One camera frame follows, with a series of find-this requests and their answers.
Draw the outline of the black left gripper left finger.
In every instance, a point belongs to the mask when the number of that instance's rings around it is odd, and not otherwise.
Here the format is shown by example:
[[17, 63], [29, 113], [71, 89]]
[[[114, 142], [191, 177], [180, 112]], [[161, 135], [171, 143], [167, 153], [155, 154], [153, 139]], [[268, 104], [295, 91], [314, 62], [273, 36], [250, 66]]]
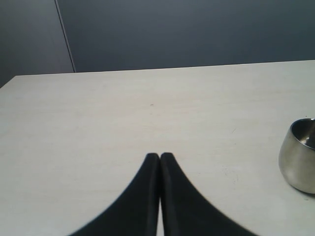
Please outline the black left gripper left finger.
[[160, 158], [148, 153], [123, 193], [73, 236], [155, 236], [160, 197]]

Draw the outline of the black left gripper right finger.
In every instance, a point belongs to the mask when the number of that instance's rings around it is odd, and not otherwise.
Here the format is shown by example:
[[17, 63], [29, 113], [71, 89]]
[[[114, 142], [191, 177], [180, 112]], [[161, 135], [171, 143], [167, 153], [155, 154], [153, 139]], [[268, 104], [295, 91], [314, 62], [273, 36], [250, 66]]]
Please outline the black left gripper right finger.
[[182, 171], [175, 156], [160, 157], [161, 209], [166, 236], [253, 236], [210, 204]]

